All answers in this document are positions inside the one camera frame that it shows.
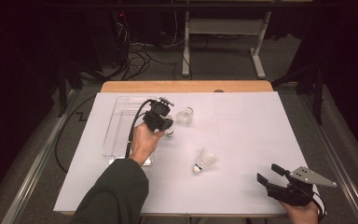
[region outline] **dark background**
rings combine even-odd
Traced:
[[[134,35],[149,43],[159,45],[161,31],[174,32],[172,18],[167,19],[172,13],[127,15],[130,28],[137,33]],[[242,18],[255,14],[199,14],[228,15]],[[184,26],[183,17],[184,13],[178,13],[179,27]],[[110,20],[109,13],[63,12],[32,0],[0,1],[0,181],[51,109],[50,95],[58,85],[62,65],[71,61],[96,71],[101,70],[101,64],[119,60],[118,46],[110,41],[116,35]],[[273,13],[266,38],[286,35],[303,39],[291,71],[324,57],[325,84],[358,140],[358,1],[351,1],[350,7],[315,14]]]

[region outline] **table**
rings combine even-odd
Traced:
[[[207,0],[186,0],[191,2],[206,2]],[[285,2],[311,2],[312,0],[285,0]],[[268,2],[273,4],[275,0],[212,0],[209,2]],[[259,20],[223,20],[223,19],[191,19],[186,12],[185,21],[185,47],[183,50],[182,76],[190,75],[190,34],[219,34],[219,35],[257,35],[255,47],[249,49],[258,78],[265,79],[263,65],[259,58],[259,52],[263,43],[264,35],[269,26],[270,11],[266,11],[264,18]]]
[[[289,170],[307,164],[277,92],[262,80],[106,82],[54,211],[73,214],[108,166],[101,148],[115,99],[151,94],[173,101],[173,115],[185,105],[195,112],[189,127],[174,126],[174,136],[160,140],[153,164],[144,167],[150,192],[143,216],[286,216],[256,181],[256,174],[284,186],[287,181],[270,171],[273,162]],[[192,166],[202,147],[214,152],[218,163],[194,175]]]

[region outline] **wooden table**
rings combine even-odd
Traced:
[[[108,81],[101,92],[257,92],[272,91],[265,80],[206,80],[206,81]]]

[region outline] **black device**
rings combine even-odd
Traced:
[[[284,170],[277,164],[272,164],[271,170],[278,175],[286,176],[287,180],[289,180],[289,184],[287,188],[274,185],[269,183],[269,181],[261,174],[257,174],[257,181],[266,187],[267,195],[269,197],[283,203],[288,203],[292,206],[305,206],[310,202],[315,202],[320,210],[319,221],[322,220],[325,214],[325,207],[322,209],[315,199],[313,199],[314,194],[319,196],[319,194],[313,191],[313,185],[315,184],[335,188],[337,186],[336,182],[316,174],[304,166],[300,166],[292,172]]]
[[[135,118],[133,119],[125,158],[128,158],[130,156],[131,144],[132,144],[132,130],[135,126],[135,122],[140,117],[139,114],[141,113],[142,108],[144,108],[144,106],[147,103],[150,103],[151,108],[150,110],[145,112],[144,122],[150,131],[152,132],[154,132],[155,130],[165,131],[171,128],[171,126],[173,125],[173,120],[166,118],[168,113],[170,113],[171,111],[169,105],[173,105],[171,102],[169,102],[167,99],[163,97],[159,97],[159,101],[151,100],[151,99],[146,100],[139,107],[138,112],[136,113]]]
[[[166,118],[171,111],[169,105],[173,104],[163,97],[159,97],[159,101],[151,101],[151,108],[144,116],[144,122],[150,131],[164,131],[173,125],[173,120]]]

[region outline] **gray floor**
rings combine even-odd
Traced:
[[[205,49],[203,37],[191,38],[191,71],[192,79],[257,79],[248,49],[255,45],[255,38],[246,37],[236,40],[210,38]],[[267,80],[282,77],[294,57],[300,40],[288,36],[279,41],[266,40],[260,51]],[[150,62],[149,69],[136,80],[180,80],[182,77],[182,48],[156,49],[147,47],[154,60],[162,64]],[[134,64],[142,62],[133,60]],[[131,67],[135,73],[139,68]],[[323,125],[317,125],[310,114],[311,95],[297,95],[294,86],[285,84],[276,88],[282,99],[283,106],[295,132],[309,168],[338,182],[339,188],[319,188],[328,211],[323,223],[358,223],[358,144],[348,129],[344,119],[337,111],[334,100],[324,89]],[[80,105],[93,94],[97,93],[101,84],[86,82],[83,90],[77,92],[74,106]],[[78,108],[86,117],[92,107],[92,100]],[[17,159],[13,162],[6,178],[0,186],[0,223],[7,210],[15,200],[16,194],[27,176],[34,160],[59,120],[59,106],[56,104],[45,119],[39,124]],[[80,114],[75,113],[65,126],[58,144],[58,157],[62,165],[69,167],[76,151],[86,121],[79,120]],[[54,152],[46,161],[44,170],[36,180],[36,185],[29,200],[19,211],[14,222],[17,223],[67,223],[67,216],[52,211],[65,173],[57,165]],[[263,219],[253,219],[253,223],[264,223]],[[174,223],[174,220],[147,220],[147,223]],[[287,218],[270,218],[268,223],[290,223]]]

